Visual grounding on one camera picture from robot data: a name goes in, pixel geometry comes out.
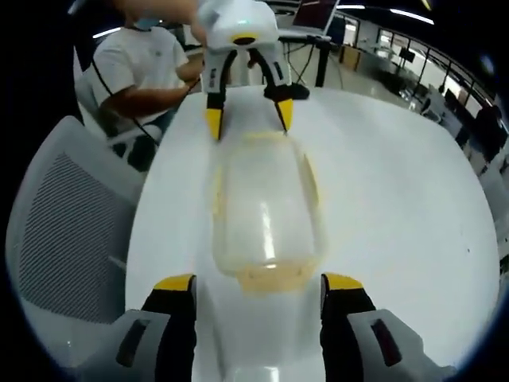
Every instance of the gray mesh chair back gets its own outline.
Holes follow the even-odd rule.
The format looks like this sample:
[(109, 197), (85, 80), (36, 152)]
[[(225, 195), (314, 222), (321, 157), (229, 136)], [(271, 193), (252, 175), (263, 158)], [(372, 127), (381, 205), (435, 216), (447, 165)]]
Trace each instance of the gray mesh chair back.
[(7, 228), (7, 266), (30, 324), (64, 364), (83, 361), (124, 312), (142, 183), (73, 117), (53, 129), (21, 183)]

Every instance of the office desk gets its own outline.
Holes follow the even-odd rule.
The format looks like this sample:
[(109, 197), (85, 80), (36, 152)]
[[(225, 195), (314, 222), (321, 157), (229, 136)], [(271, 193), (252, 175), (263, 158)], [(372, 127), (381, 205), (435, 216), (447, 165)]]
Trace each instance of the office desk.
[[(127, 309), (140, 309), (170, 275), (220, 278), (210, 243), (216, 155), (242, 134), (279, 127), (262, 87), (228, 90), (220, 143), (209, 135), (204, 110), (203, 94), (183, 102), (148, 173), (130, 238)], [(491, 214), (463, 153), (436, 123), (377, 99), (315, 88), (293, 110), (289, 134), (313, 164), (328, 240), (317, 274), (361, 280), (377, 307), (419, 333), (429, 357), (457, 365), (479, 340), (499, 287)], [(208, 298), (221, 299), (223, 287), (239, 289), (234, 279), (223, 279)], [(309, 311), (318, 312), (319, 291), (310, 293)], [(250, 316), (231, 316), (235, 335), (239, 326), (258, 325)], [(309, 332), (316, 334), (318, 313), (315, 319)], [(290, 341), (282, 338), (287, 332), (267, 333), (267, 346)], [(307, 341), (316, 357), (307, 366), (321, 375), (318, 339)]]

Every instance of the ceiling light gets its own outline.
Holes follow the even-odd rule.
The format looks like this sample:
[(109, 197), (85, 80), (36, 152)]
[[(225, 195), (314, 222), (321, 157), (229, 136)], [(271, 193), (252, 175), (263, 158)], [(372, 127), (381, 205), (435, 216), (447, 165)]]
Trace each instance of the ceiling light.
[(107, 34), (110, 34), (110, 33), (118, 32), (119, 30), (120, 30), (120, 27), (109, 29), (109, 30), (105, 30), (104, 32), (97, 33), (97, 34), (95, 34), (92, 37), (93, 38), (99, 38), (99, 37), (102, 37), (102, 36), (106, 36)]
[(402, 16), (407, 16), (408, 18), (414, 18), (415, 20), (427, 22), (428, 24), (435, 25), (433, 20), (430, 18), (425, 18), (423, 16), (419, 16), (418, 14), (412, 14), (410, 12), (406, 12), (404, 10), (390, 10), (393, 14), (401, 14)]
[(364, 10), (365, 6), (337, 6), (337, 10)]

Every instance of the white table surface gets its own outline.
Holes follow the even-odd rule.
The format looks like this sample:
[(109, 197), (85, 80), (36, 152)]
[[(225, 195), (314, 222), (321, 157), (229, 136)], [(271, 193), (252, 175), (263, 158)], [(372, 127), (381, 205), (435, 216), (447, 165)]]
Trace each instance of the white table surface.
[[(210, 137), (204, 109), (204, 94), (183, 102), (148, 173), (130, 238), (127, 309), (140, 309), (165, 277), (195, 273), (200, 279), (213, 272), (210, 184), (215, 156), (240, 134), (279, 127), (261, 87), (228, 89), (219, 144)], [(391, 310), (423, 338), (430, 358), (439, 365), (458, 365), (491, 316), (499, 264), (488, 203), (453, 138), (411, 111), (328, 89), (313, 89), (309, 100), (294, 103), (289, 135), (309, 156), (321, 195), (328, 254), (319, 272), (360, 280), (378, 308)], [(200, 305), (207, 300), (220, 304), (235, 298), (230, 296), (238, 288), (235, 280), (222, 283), (224, 293), (209, 290), (199, 297), (199, 320)], [(316, 298), (319, 291), (313, 288), (305, 293)], [(284, 305), (278, 298), (270, 304)], [(284, 309), (298, 310), (302, 303)], [(242, 325), (242, 313), (229, 314), (235, 315), (229, 325)], [(275, 314), (266, 315), (276, 322), (267, 324), (272, 325), (268, 341), (296, 345), (291, 329)], [(304, 318), (313, 333), (319, 331), (316, 321), (317, 313)], [(317, 340), (303, 341), (315, 353), (299, 361), (302, 368), (323, 368)], [(284, 349), (275, 351), (280, 353), (272, 357), (288, 355)], [(207, 363), (199, 350), (197, 360)], [(323, 376), (322, 370), (317, 373)], [(193, 379), (200, 380), (199, 374), (193, 373)]]

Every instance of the white t-shirt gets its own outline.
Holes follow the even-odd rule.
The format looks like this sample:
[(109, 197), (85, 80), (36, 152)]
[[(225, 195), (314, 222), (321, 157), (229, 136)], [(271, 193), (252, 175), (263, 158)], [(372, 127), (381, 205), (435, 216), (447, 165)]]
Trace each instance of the white t-shirt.
[[(115, 94), (130, 86), (139, 89), (174, 89), (184, 85), (176, 69), (187, 63), (182, 46), (168, 30), (153, 27), (148, 31), (122, 28), (108, 36), (94, 54), (94, 61), (104, 82)], [(110, 93), (93, 68), (89, 70), (95, 101), (100, 106)], [(144, 125), (165, 111), (137, 120)], [(130, 119), (117, 116), (119, 132), (136, 125)]]

